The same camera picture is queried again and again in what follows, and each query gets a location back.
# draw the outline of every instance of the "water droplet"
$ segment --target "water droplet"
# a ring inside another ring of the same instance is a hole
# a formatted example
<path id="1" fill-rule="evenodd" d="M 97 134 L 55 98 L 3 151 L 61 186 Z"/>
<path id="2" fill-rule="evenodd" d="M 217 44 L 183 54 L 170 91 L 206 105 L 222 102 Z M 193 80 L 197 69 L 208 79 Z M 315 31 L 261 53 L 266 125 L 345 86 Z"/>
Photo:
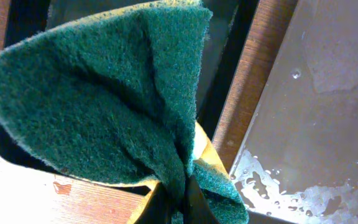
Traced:
<path id="1" fill-rule="evenodd" d="M 295 69 L 294 71 L 291 72 L 291 76 L 294 79 L 298 79 L 301 77 L 301 71 L 299 69 Z"/>
<path id="2" fill-rule="evenodd" d="M 291 211 L 296 211 L 298 209 L 298 207 L 295 206 L 288 206 L 288 209 L 290 209 Z"/>
<path id="3" fill-rule="evenodd" d="M 307 211 L 306 211 L 306 215 L 309 216 L 309 217 L 312 217 L 312 216 L 313 216 L 313 213 L 311 212 L 311 210 L 307 210 Z"/>

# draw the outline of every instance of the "folded cloth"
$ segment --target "folded cloth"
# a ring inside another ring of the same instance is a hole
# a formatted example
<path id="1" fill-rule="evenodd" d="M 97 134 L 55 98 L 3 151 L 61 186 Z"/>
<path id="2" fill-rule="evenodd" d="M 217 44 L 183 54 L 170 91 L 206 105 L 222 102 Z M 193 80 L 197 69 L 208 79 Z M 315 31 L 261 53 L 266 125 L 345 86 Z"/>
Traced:
<path id="1" fill-rule="evenodd" d="M 210 18 L 199 1 L 148 2 L 4 49 L 1 124 L 32 156 L 75 178 L 152 190 L 161 182 L 179 204 L 185 177 L 194 174 L 221 223 L 247 223 L 239 194 L 195 123 Z M 173 223 L 181 219 L 177 212 Z"/>

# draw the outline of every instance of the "black tray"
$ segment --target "black tray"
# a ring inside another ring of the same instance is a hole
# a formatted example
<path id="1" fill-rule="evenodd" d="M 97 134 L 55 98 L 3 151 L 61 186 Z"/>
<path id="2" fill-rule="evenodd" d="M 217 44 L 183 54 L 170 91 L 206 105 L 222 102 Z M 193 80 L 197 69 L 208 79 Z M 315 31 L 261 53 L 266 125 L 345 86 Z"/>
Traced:
<path id="1" fill-rule="evenodd" d="M 54 17 L 53 19 L 48 20 L 48 9 L 50 1 L 51 0 L 12 0 L 9 9 L 4 46 L 10 46 L 20 42 L 27 37 L 35 35 L 38 32 L 44 31 L 47 26 L 50 28 L 50 26 L 53 27 L 61 24 L 65 19 Z M 67 5 L 60 4 L 60 2 L 64 1 L 52 0 L 55 12 L 49 12 L 49 16 L 53 16 L 51 14 L 57 13 L 57 10 L 64 10 L 64 7 L 67 7 Z M 238 4 L 236 3 L 235 5 L 230 5 L 228 1 L 224 0 L 205 0 L 204 3 L 206 7 L 210 8 L 214 12 L 215 18 L 219 19 L 232 16 L 232 18 L 230 18 L 228 21 L 228 23 L 231 22 L 231 31 L 227 32 L 229 35 L 226 36 L 227 39 L 224 45 L 219 45 L 219 43 L 212 42 L 212 47 L 210 49 L 204 50 L 205 56 L 203 57 L 203 67 L 201 69 L 199 84 L 199 89 L 203 89 L 204 93 L 197 94 L 198 122 L 200 125 L 202 125 L 202 127 L 204 127 L 207 135 L 212 139 L 232 82 L 232 78 L 236 71 L 237 63 L 239 61 L 245 39 L 251 25 L 258 0 L 239 1 L 237 2 Z M 92 13 L 105 10 L 105 8 L 99 7 L 96 8 Z M 211 36 L 219 35 L 218 32 L 218 30 L 213 30 L 212 24 L 210 28 Z M 216 62 L 217 66 L 215 70 L 210 68 L 211 64 L 208 63 L 208 60 L 211 61 L 211 59 L 210 56 L 207 56 L 212 54 L 214 50 L 216 51 L 216 49 L 213 49 L 214 44 L 221 48 L 220 63 L 219 60 Z M 64 175 L 52 167 L 45 165 L 42 161 L 31 157 L 10 138 L 1 124 L 0 156 L 13 164 Z M 147 187 L 120 189 L 141 195 L 145 195 L 149 191 Z"/>

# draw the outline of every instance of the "wooden surface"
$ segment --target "wooden surface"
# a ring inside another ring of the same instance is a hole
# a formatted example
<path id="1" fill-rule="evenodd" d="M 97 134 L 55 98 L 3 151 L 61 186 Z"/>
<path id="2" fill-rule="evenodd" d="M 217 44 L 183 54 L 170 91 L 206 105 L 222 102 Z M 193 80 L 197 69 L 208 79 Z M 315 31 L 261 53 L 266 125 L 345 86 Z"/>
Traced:
<path id="1" fill-rule="evenodd" d="M 247 131 L 297 0 L 260 0 L 213 145 L 229 172 Z"/>
<path id="2" fill-rule="evenodd" d="M 227 169 L 244 137 L 295 2 L 260 1 L 214 139 Z M 0 49 L 8 8 L 9 0 L 0 0 Z M 0 158 L 0 223 L 125 223 L 141 198 Z"/>

